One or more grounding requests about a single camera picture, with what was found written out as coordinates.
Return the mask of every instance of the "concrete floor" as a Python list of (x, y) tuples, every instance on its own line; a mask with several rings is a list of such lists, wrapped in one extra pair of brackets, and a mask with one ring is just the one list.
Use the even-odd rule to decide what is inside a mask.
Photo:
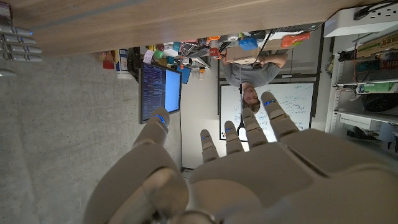
[[(0, 62), (0, 223), (81, 223), (105, 172), (142, 129), (138, 84), (92, 55)], [(166, 150), (181, 167), (180, 113)]]

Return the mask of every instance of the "whiteboard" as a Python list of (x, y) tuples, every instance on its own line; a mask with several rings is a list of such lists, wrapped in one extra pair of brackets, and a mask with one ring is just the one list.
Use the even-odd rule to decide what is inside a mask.
[[(256, 91), (259, 98), (265, 91), (271, 92), (299, 130), (303, 131), (310, 127), (313, 83), (268, 84), (257, 87)], [(267, 140), (276, 141), (263, 106), (257, 112), (256, 118)], [(235, 128), (238, 128), (241, 122), (241, 95), (237, 87), (230, 85), (221, 86), (220, 139), (225, 139), (226, 121), (232, 121)], [(248, 140), (245, 129), (240, 129), (239, 138), (242, 141)]]

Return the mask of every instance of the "computer monitor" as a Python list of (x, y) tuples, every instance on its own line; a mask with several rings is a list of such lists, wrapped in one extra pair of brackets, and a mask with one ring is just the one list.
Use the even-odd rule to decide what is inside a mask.
[(140, 123), (164, 107), (170, 114), (180, 110), (182, 73), (160, 65), (143, 63), (139, 75)]

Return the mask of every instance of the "white robotic arm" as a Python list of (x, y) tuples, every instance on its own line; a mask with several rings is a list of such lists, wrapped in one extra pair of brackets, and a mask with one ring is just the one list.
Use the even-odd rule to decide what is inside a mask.
[(225, 157), (203, 130), (203, 165), (187, 184), (162, 147), (169, 116), (154, 111), (132, 151), (98, 183), (85, 223), (396, 223), (396, 170), (353, 143), (300, 132), (272, 94), (261, 98), (278, 142), (267, 142), (245, 108), (250, 151), (230, 121)]

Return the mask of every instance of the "man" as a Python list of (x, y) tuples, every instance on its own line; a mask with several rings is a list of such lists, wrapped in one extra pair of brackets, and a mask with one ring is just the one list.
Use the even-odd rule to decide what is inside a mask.
[(253, 113), (257, 113), (260, 110), (260, 101), (254, 88), (271, 82), (285, 65), (286, 59), (287, 54), (260, 56), (259, 60), (262, 68), (259, 69), (251, 68), (251, 64), (239, 65), (223, 60), (225, 79), (232, 86), (239, 87), (241, 84), (239, 75), (239, 67), (241, 66), (242, 108), (248, 107)]

